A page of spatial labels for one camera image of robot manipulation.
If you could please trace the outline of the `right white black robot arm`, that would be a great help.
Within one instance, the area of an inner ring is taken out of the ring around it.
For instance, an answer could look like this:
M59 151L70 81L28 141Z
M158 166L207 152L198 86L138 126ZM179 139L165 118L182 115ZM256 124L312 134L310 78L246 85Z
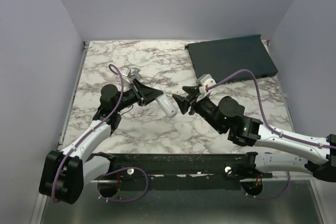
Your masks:
M314 178L335 182L335 135L312 137L284 131L245 116L245 108L235 99L225 96L218 104L208 95L202 95L197 86L184 86L186 96L173 94L182 114L198 114L219 134L239 146L258 146L279 150L280 154L257 154L241 165L242 173L249 178L259 172L301 172Z

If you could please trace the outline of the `white remote control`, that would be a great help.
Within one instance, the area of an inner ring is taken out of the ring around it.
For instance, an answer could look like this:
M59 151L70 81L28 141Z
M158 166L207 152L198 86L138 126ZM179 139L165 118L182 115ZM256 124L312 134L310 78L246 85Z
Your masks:
M177 108L170 101L166 93L161 89L160 86L155 86L155 89L158 89L163 92L162 95L158 96L155 100L161 109L164 111L168 118L173 118L177 115Z

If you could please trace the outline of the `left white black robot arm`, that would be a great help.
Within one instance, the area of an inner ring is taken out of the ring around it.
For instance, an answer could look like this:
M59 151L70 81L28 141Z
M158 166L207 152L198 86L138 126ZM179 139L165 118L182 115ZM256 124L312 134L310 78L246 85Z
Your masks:
M61 151L47 154L39 193L56 202L75 203L85 185L84 164L93 151L116 131L121 122L121 110L134 104L146 106L153 101L167 116L175 115L175 107L162 90L148 87L137 79L131 82L127 91L114 84L103 86L100 105L88 129Z

